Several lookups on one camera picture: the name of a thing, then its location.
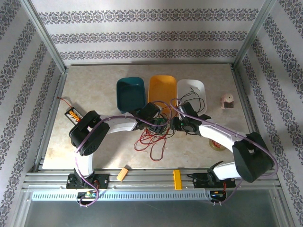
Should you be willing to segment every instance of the battery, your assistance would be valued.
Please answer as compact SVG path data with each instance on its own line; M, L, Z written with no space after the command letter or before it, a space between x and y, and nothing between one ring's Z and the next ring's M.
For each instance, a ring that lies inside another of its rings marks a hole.
M79 121L83 118L83 116L76 110L75 107L72 107L64 114L74 125L78 124Z

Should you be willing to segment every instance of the black floral pattern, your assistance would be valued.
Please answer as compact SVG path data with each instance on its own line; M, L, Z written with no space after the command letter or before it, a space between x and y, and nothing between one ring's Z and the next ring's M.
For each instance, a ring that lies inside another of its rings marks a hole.
M295 58L287 41L282 36L280 29L275 23L271 15L269 15L263 24L263 27L268 34L276 52L279 54L280 60L283 63L285 70L289 73L291 82L294 84L300 99L303 98L303 70L301 69L298 60Z
M18 0L6 0L0 8L0 40L15 18L21 4Z
M46 52L47 48L45 44L41 42L23 82L19 95L17 96L16 104L13 106L11 115L7 120L6 128L3 130L3 135L0 137L0 170L2 169L2 165L5 162L5 156L7 155L10 144L12 143L12 139L15 136L15 132L19 125L19 120L21 119L24 108L27 104L27 100L35 83L37 74L40 70Z
M26 26L23 28L18 41L13 47L9 59L6 61L6 64L3 66L0 72L0 105L2 104L1 101L5 97L5 93L7 92L15 73L17 72L19 64L23 59L25 51L27 50L27 47L35 32L35 26L29 20Z
M294 24L294 27L301 33L303 38L303 6L298 0L279 0L279 4L284 8L284 12L287 13L289 19Z
M7 219L7 215L11 209L12 200L16 195L17 186L20 183L20 176L24 168L25 161L27 159L28 152L31 148L32 139L34 137L36 128L38 126L39 118L44 106L44 102L46 100L46 96L48 93L49 86L53 79L53 74L56 69L56 64L54 60L51 60L51 63L47 69L47 73L45 75L43 84L41 86L38 98L36 100L35 107L33 109L31 118L27 125L26 133L24 135L24 139L22 140L22 146L18 152L18 156L16 158L15 164L13 166L13 171L11 172L11 177L9 178L9 182L7 185L7 190L4 192L3 200L1 201L0 207L0 226L5 226L5 220Z
M288 193L290 194L291 200L293 201L293 206L296 209L296 214L299 217L299 222L301 225L303 225L303 196L301 195L301 191L297 186L297 181L294 179L294 173L291 171L289 161L286 158L286 154L280 141L280 137L277 133L274 120L269 112L268 105L266 104L265 97L258 83L255 71L247 55L242 60L242 64L247 73L260 113L263 117L263 123L267 129L272 148L275 152L279 164L279 169L282 172L283 179L285 180L285 184L288 187Z
M166 49L121 51L71 51L60 52L63 60L129 59L129 58L210 58L237 55L237 49Z
M258 9L130 9L39 13L45 25L134 21L253 21Z
M51 35L55 44L158 42L158 41L243 41L243 31L112 32Z
M284 91L282 90L280 82L277 79L273 68L271 67L271 63L263 49L260 40L256 38L251 46L256 54L259 65L265 74L269 89L274 96L282 120L287 127L287 132L292 139L292 144L296 147L295 151L297 152L298 157L302 160L301 164L303 165L303 135L299 129L299 124L296 122L295 117L293 117L293 111L288 105L288 100L285 97Z

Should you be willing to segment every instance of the robotic arm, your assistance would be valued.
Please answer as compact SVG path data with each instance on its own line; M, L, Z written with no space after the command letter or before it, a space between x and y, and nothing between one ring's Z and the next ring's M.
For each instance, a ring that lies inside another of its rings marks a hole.
M179 110L182 113L198 117L190 103L182 104L179 106ZM140 119L152 122L154 116L159 111L159 108L155 104L148 103L147 106L137 114L125 113L122 116L136 116ZM88 112L69 133L72 145L78 147L89 134L89 128L95 127L97 123L104 118L108 118L108 116L98 115L95 111ZM198 118L205 120L206 122L211 121L210 117L204 114ZM76 154L78 170L85 177L93 174L93 152L97 150L107 134L118 131L142 130L146 127L149 127L149 125L136 119L124 117L111 119L101 123ZM251 183L274 166L273 160L267 154L249 142L245 140L239 141L239 138L236 136L232 136L214 126L202 123L201 121L184 117L182 114L181 119L174 118L171 120L170 128L210 138L233 152L234 162L221 165L221 162L218 162L208 170L207 177L210 185L227 178L239 177ZM238 134L249 138L267 149L263 139L258 133L253 132L249 135L244 135L243 133Z

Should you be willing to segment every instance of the orange plastic bowl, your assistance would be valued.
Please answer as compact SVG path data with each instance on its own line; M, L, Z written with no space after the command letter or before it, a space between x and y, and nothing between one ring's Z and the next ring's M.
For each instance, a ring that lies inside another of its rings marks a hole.
M148 87L148 102L163 101L168 105L171 99L177 98L177 81L173 76L169 75L155 75L150 79ZM165 114L169 114L169 109L163 103L156 103L163 108Z

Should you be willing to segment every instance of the white plastic bowl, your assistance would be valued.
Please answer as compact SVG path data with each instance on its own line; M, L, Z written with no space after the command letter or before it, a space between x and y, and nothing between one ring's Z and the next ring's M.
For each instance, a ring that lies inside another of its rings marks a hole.
M178 88L179 99L181 99L184 95L189 94L192 88L193 91L195 91L199 95L199 97L204 100L204 108L203 108L203 101L199 100L196 94L190 94L189 96L183 97L182 101L185 102L189 99L197 98L194 100L189 100L188 102L192 105L194 111L196 112L199 111L199 107L201 103L201 109L203 110L198 113L199 116L206 113L207 111L206 94L205 94L204 84L201 81L196 79L182 79L178 81L177 88Z

